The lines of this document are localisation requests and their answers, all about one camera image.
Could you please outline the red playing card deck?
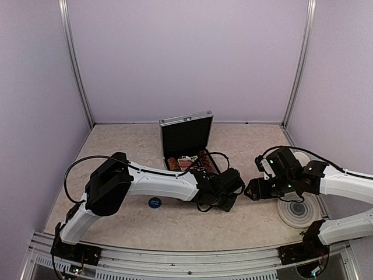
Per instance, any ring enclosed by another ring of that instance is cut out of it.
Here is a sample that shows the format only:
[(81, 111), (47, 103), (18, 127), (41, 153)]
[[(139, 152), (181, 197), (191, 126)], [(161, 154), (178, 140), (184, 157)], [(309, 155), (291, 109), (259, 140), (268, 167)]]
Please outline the red playing card deck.
[(190, 168), (200, 167), (199, 158), (197, 156), (181, 156), (177, 159), (178, 165), (182, 171)]

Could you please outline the aluminium poker chip case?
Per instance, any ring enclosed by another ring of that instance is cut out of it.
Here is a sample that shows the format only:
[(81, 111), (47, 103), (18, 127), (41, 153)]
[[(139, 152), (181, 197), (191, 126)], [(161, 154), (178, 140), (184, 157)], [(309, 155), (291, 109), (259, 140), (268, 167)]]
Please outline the aluminium poker chip case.
[(207, 152), (213, 113), (210, 110), (159, 120), (164, 165), (171, 170), (169, 158), (196, 156)]

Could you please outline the blue round button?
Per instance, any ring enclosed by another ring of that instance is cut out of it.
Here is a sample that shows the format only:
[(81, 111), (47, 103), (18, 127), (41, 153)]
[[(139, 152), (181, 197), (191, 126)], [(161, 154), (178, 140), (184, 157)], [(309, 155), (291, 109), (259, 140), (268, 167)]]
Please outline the blue round button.
[(151, 207), (152, 209), (156, 209), (161, 207), (161, 199), (157, 197), (150, 198), (148, 201), (148, 206)]

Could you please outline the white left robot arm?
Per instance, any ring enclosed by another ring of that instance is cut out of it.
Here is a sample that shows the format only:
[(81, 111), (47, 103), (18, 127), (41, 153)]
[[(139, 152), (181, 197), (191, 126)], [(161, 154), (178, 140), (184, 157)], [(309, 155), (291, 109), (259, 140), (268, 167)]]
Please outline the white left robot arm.
[(128, 195), (174, 198), (193, 202), (198, 208), (206, 205), (229, 212), (245, 188), (239, 171), (232, 167), (209, 173), (192, 163), (182, 171), (160, 170), (131, 162), (122, 152), (84, 157), (69, 168), (91, 159), (103, 163), (90, 175), (81, 199), (71, 199), (74, 206), (55, 228), (58, 248), (71, 260), (81, 255), (79, 241), (86, 231), (102, 217), (117, 213)]

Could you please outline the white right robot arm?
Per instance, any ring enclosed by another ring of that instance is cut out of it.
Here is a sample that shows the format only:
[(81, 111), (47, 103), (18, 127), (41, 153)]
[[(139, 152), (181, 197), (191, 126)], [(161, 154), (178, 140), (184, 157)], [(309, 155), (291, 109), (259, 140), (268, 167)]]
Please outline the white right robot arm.
[[(310, 150), (273, 146), (255, 158), (263, 177), (253, 178), (244, 190), (253, 201), (282, 199), (295, 193), (332, 195), (372, 204), (372, 176), (344, 169)], [(321, 246), (372, 236), (372, 210), (335, 220), (313, 222), (304, 233), (298, 254), (310, 259)]]

